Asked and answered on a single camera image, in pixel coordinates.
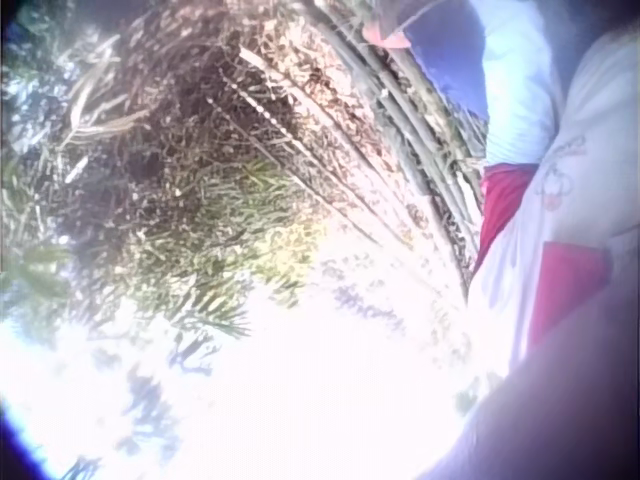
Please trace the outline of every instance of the branch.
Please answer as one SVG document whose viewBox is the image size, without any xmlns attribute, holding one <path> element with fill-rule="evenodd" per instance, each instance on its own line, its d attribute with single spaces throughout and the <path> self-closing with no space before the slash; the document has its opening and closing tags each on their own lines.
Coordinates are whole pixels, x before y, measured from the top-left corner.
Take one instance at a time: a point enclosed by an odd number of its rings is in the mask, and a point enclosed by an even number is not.
<svg viewBox="0 0 640 480">
<path fill-rule="evenodd" d="M 361 208 L 366 210 L 375 220 L 378 222 L 382 229 L 386 231 L 396 242 L 402 244 L 406 248 L 410 248 L 406 242 L 393 230 L 393 228 L 378 215 L 371 205 L 365 202 L 356 192 L 354 192 L 351 187 L 349 187 L 346 183 L 338 177 L 334 172 L 329 170 L 322 161 L 316 157 L 300 140 L 296 139 L 286 128 L 282 126 L 278 120 L 276 120 L 262 105 L 256 102 L 247 92 L 242 90 L 236 83 L 233 83 L 229 78 L 227 78 L 222 71 L 220 71 L 220 75 L 222 79 L 229 85 L 233 90 L 238 92 L 242 98 L 244 98 L 249 105 L 256 109 L 258 113 L 260 113 L 264 118 L 266 118 L 274 127 L 280 131 L 299 151 L 302 153 L 307 160 L 309 160 L 313 165 L 318 167 L 325 175 L 327 175 L 331 180 L 333 180 L 338 188 L 344 193 L 347 197 L 349 197 L 354 203 L 359 205 Z"/>
<path fill-rule="evenodd" d="M 467 248 L 470 253 L 475 254 L 477 252 L 476 240 L 469 228 L 471 218 L 463 208 L 466 204 L 460 186 L 455 179 L 447 178 L 450 175 L 444 169 L 442 159 L 434 155 L 438 146 L 433 134 L 427 128 L 424 120 L 418 116 L 413 105 L 406 99 L 393 75 L 367 46 L 360 45 L 358 46 L 358 51 L 368 64 L 368 66 L 365 65 L 362 58 L 356 55 L 342 37 L 334 31 L 336 26 L 331 18 L 318 7 L 310 4 L 310 2 L 305 2 L 304 5 L 297 3 L 296 5 L 302 7 L 302 13 L 306 18 L 324 35 L 340 56 L 349 63 L 367 87 L 377 94 L 380 103 L 388 110 L 394 122 L 414 147 L 422 162 L 422 167 L 436 184 L 447 207 L 451 210 L 466 240 Z M 344 27 L 337 28 L 345 34 Z M 379 84 L 371 78 L 370 69 L 382 80 L 385 87 L 393 95 L 393 98 L 390 98 Z M 425 195 L 428 192 L 428 188 L 426 188 L 424 180 L 419 180 L 420 173 L 416 166 L 405 164 L 403 167 L 406 169 L 405 173 L 407 173 L 410 182 L 419 188 L 420 194 Z"/>
<path fill-rule="evenodd" d="M 323 197 L 318 191 L 316 191 L 312 186 L 306 183 L 300 176 L 294 172 L 287 164 L 282 162 L 281 160 L 274 157 L 266 147 L 254 136 L 247 133 L 242 127 L 240 127 L 230 116 L 227 114 L 215 101 L 209 97 L 207 97 L 207 102 L 214 107 L 215 111 L 223 116 L 225 120 L 229 122 L 229 124 L 235 128 L 244 138 L 246 138 L 256 149 L 264 155 L 264 157 L 280 168 L 282 171 L 286 172 L 291 179 L 302 188 L 305 192 L 307 192 L 311 197 L 316 200 L 318 203 L 322 204 L 329 211 L 340 217 L 345 223 L 353 227 L 360 235 L 362 235 L 366 240 L 369 241 L 372 245 L 378 248 L 385 255 L 388 254 L 387 249 L 384 248 L 380 242 L 378 242 L 375 238 L 373 238 L 367 231 L 365 231 L 360 225 L 358 225 L 354 220 L 352 220 L 347 214 L 341 212 L 337 209 L 331 202 L 329 202 L 325 197 Z M 424 276 L 414 267 L 416 264 L 415 257 L 406 258 L 406 255 L 399 254 L 395 252 L 391 254 L 392 257 L 399 261 L 400 264 L 404 267 L 404 269 L 423 287 L 433 292 L 438 298 L 443 301 L 447 301 L 446 297 L 443 296 L 442 292 L 440 292 L 437 288 L 435 288 Z M 449 303 L 449 307 L 453 310 L 459 310 L 457 305 Z"/>
<path fill-rule="evenodd" d="M 353 142 L 351 137 L 347 135 L 344 129 L 336 122 L 336 120 L 327 112 L 322 106 L 320 106 L 310 95 L 308 95 L 302 88 L 300 88 L 293 80 L 285 76 L 278 70 L 269 66 L 269 64 L 255 53 L 247 50 L 244 47 L 240 48 L 240 57 L 249 62 L 251 65 L 262 70 L 266 75 L 271 76 L 280 85 L 286 88 L 293 96 L 295 96 L 300 103 L 302 103 L 312 114 L 315 114 L 320 122 L 328 127 L 333 135 L 342 143 L 342 145 L 351 153 L 355 160 L 365 168 L 369 179 L 377 186 L 379 191 L 391 202 L 392 207 L 396 214 L 406 223 L 411 229 L 413 235 L 417 238 L 423 236 L 415 223 L 415 220 L 411 218 L 411 215 L 407 212 L 406 206 L 395 195 L 391 186 L 384 178 L 383 172 L 377 168 L 358 148 Z"/>
</svg>

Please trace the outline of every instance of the leaf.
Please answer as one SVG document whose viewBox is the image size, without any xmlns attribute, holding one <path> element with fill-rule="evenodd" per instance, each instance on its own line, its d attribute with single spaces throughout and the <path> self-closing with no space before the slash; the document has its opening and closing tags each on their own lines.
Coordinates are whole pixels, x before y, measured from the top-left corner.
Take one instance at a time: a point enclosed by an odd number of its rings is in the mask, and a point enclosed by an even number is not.
<svg viewBox="0 0 640 480">
<path fill-rule="evenodd" d="M 48 272 L 33 272 L 23 264 L 14 266 L 16 277 L 33 294 L 46 300 L 62 299 L 67 294 L 67 283 Z"/>
<path fill-rule="evenodd" d="M 69 259 L 69 250 L 59 245 L 31 247 L 23 255 L 23 261 L 29 266 L 66 262 Z"/>
</svg>

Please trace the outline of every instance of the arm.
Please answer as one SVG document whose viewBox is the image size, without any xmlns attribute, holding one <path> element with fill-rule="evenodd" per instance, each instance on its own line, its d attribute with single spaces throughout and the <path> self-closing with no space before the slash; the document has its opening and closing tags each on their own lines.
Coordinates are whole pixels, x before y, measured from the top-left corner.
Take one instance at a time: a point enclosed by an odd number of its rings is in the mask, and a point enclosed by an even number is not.
<svg viewBox="0 0 640 480">
<path fill-rule="evenodd" d="M 484 222 L 476 271 L 520 207 L 557 130 L 561 87 L 551 46 L 531 0 L 471 0 L 485 30 L 489 107 Z"/>
</svg>

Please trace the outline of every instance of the sky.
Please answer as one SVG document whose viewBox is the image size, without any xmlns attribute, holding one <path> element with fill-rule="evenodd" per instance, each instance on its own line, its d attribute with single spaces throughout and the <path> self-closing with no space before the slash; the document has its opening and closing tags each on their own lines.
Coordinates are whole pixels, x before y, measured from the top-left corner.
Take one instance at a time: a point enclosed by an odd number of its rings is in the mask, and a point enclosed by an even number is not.
<svg viewBox="0 0 640 480">
<path fill-rule="evenodd" d="M 248 311 L 252 335 L 227 339 L 209 378 L 163 366 L 173 338 L 162 328 L 143 355 L 181 418 L 165 468 L 113 452 L 130 428 L 125 375 L 95 369 L 82 329 L 63 330 L 53 353 L 0 325 L 0 391 L 51 471 L 100 455 L 98 479 L 409 479 L 459 434 L 450 378 L 406 333 L 317 292 L 284 310 L 257 291 Z"/>
</svg>

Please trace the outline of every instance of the red fabric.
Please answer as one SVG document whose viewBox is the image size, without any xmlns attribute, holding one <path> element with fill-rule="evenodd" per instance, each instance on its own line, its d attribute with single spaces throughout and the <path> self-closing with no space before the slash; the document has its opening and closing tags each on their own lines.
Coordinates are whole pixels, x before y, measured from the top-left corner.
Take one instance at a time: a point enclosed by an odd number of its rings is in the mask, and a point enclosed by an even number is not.
<svg viewBox="0 0 640 480">
<path fill-rule="evenodd" d="M 475 271 L 482 265 L 493 241 L 520 208 L 537 167 L 500 164 L 486 170 L 484 221 Z M 543 247 L 540 268 L 529 327 L 529 349 L 539 345 L 564 317 L 604 288 L 610 275 L 605 250 L 553 242 Z"/>
<path fill-rule="evenodd" d="M 607 285 L 611 262 L 606 250 L 546 243 L 529 327 L 528 348 L 543 338 L 574 309 Z"/>
<path fill-rule="evenodd" d="M 484 220 L 480 230 L 480 249 L 474 273 L 487 256 L 493 241 L 520 208 L 522 197 L 538 169 L 537 164 L 502 163 L 485 170 Z"/>
</svg>

